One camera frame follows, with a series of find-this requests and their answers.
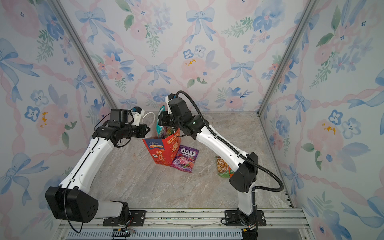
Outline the teal mint candy bag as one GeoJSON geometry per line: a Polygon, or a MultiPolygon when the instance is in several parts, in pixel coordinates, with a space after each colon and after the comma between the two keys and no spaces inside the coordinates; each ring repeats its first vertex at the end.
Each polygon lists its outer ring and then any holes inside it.
{"type": "Polygon", "coordinates": [[[166,113],[166,107],[162,106],[160,107],[160,110],[157,114],[157,121],[156,121],[156,132],[157,132],[157,138],[163,139],[166,135],[167,127],[163,125],[161,118],[163,116],[163,113],[166,113]]]}

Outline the red paper gift bag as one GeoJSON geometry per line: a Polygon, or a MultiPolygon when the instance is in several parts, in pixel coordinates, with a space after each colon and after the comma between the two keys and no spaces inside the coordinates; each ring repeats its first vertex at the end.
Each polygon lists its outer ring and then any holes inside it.
{"type": "Polygon", "coordinates": [[[143,123],[149,124],[151,130],[146,134],[143,142],[156,164],[170,167],[180,147],[180,130],[158,126],[158,116],[162,112],[165,112],[164,106],[157,113],[144,115],[143,123]]]}

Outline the purple Fox's berries bag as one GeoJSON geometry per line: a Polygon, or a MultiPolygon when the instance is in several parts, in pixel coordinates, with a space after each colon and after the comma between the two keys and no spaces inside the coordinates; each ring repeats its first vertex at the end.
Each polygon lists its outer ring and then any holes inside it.
{"type": "Polygon", "coordinates": [[[180,145],[171,167],[182,172],[191,173],[199,152],[197,149],[180,145]]]}

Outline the green orange soup packet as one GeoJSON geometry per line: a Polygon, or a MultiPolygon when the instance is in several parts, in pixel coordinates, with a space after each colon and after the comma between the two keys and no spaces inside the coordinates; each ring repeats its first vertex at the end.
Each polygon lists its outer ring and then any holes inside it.
{"type": "Polygon", "coordinates": [[[218,175],[222,178],[229,179],[234,175],[234,171],[230,168],[227,162],[219,156],[216,156],[218,175]]]}

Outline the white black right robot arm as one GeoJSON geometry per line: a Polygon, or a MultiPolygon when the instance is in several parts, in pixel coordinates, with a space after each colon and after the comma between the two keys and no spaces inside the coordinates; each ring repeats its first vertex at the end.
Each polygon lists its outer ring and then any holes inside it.
{"type": "Polygon", "coordinates": [[[184,135],[205,145],[229,165],[234,171],[230,184],[238,193],[240,222],[244,226],[255,225],[257,207],[252,188],[256,186],[258,173],[254,166],[258,162],[256,154],[249,155],[227,142],[203,117],[194,116],[187,103],[176,95],[167,96],[166,104],[167,113],[160,114],[159,124],[180,129],[184,135]]]}

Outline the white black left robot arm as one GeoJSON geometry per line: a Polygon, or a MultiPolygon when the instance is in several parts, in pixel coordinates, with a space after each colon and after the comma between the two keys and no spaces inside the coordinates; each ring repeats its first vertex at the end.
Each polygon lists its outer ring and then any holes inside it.
{"type": "Polygon", "coordinates": [[[98,125],[85,153],[68,176],[57,187],[49,187],[45,198],[55,219],[88,223],[107,219],[123,226],[132,215],[129,205],[119,201],[100,201],[89,195],[94,178],[109,153],[123,139],[143,139],[150,128],[141,123],[144,110],[112,109],[109,120],[98,125]]]}

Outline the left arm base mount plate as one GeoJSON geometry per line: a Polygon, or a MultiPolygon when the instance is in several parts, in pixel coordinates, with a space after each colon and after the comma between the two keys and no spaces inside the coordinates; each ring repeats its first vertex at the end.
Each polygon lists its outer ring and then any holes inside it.
{"type": "Polygon", "coordinates": [[[117,218],[106,218],[103,227],[142,227],[146,219],[145,210],[129,210],[117,218]]]}

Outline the aluminium left corner post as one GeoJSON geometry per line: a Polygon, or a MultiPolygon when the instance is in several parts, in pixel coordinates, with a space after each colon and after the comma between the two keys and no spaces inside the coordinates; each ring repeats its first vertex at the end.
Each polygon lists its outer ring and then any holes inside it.
{"type": "Polygon", "coordinates": [[[110,105],[111,108],[117,109],[117,105],[113,97],[111,96],[106,84],[101,79],[90,54],[82,43],[81,38],[77,33],[74,25],[72,24],[68,14],[64,10],[63,5],[60,1],[48,1],[48,4],[52,8],[53,12],[57,15],[64,29],[68,32],[71,41],[74,43],[74,47],[80,55],[81,60],[85,64],[86,68],[90,71],[91,76],[93,77],[102,94],[105,96],[107,103],[110,105]]]}

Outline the aluminium corner post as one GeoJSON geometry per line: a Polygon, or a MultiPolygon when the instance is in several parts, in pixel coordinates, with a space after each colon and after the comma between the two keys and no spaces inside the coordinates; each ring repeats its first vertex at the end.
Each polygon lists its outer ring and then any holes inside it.
{"type": "Polygon", "coordinates": [[[266,95],[264,96],[262,104],[260,105],[260,108],[257,112],[258,117],[260,117],[263,114],[263,112],[267,109],[267,105],[269,104],[269,100],[274,92],[274,89],[279,83],[280,78],[283,75],[283,71],[285,70],[285,67],[289,65],[289,62],[291,61],[291,57],[294,54],[294,51],[296,50],[296,47],[298,45],[298,41],[303,35],[303,32],[307,27],[308,22],[310,21],[310,18],[314,14],[317,3],[318,1],[316,0],[310,0],[308,1],[306,7],[304,8],[304,11],[301,15],[299,23],[297,24],[295,31],[293,32],[292,38],[289,44],[287,45],[287,49],[285,50],[282,56],[282,61],[280,62],[277,72],[272,78],[272,81],[267,89],[266,95]]]}
{"type": "Polygon", "coordinates": [[[71,41],[74,43],[74,47],[80,55],[81,60],[85,64],[86,68],[90,71],[91,76],[93,77],[102,94],[105,96],[107,103],[110,105],[111,108],[117,109],[117,105],[113,97],[111,96],[106,84],[101,79],[90,54],[82,43],[81,38],[77,33],[74,25],[72,24],[68,14],[64,10],[63,5],[60,1],[48,1],[48,4],[52,8],[53,12],[57,15],[64,29],[68,32],[71,41]]]}

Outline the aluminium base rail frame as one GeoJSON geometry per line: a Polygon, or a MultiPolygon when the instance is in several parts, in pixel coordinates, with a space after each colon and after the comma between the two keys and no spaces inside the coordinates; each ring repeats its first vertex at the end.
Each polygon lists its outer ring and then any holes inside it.
{"type": "Polygon", "coordinates": [[[261,209],[255,227],[244,227],[236,210],[146,209],[132,210],[126,229],[103,220],[73,224],[76,233],[61,222],[54,240],[313,240],[309,222],[301,209],[261,209]]]}

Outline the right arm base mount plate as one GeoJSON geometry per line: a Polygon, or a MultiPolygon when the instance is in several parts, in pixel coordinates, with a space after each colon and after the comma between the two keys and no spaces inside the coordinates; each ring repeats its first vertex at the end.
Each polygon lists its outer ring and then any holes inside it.
{"type": "Polygon", "coordinates": [[[240,210],[226,210],[221,223],[227,227],[265,227],[267,225],[264,212],[255,210],[250,215],[245,215],[240,210]]]}

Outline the aluminium right corner post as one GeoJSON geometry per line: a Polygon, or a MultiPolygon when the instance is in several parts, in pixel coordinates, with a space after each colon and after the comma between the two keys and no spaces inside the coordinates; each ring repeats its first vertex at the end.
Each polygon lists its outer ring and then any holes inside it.
{"type": "Polygon", "coordinates": [[[296,47],[298,45],[298,41],[303,35],[303,32],[307,27],[308,22],[310,21],[310,18],[314,14],[317,3],[318,1],[316,0],[310,0],[308,1],[306,7],[304,8],[304,11],[301,15],[299,23],[297,24],[295,31],[293,32],[292,38],[289,44],[287,45],[287,49],[285,50],[282,56],[282,61],[280,62],[277,72],[272,78],[272,81],[267,89],[266,95],[264,96],[262,104],[260,105],[260,108],[257,112],[258,117],[260,117],[263,114],[263,112],[267,109],[267,105],[269,104],[269,100],[274,92],[274,89],[279,83],[280,78],[283,75],[283,71],[285,70],[285,67],[289,65],[289,62],[291,61],[291,57],[294,54],[294,51],[296,50],[296,47]]]}

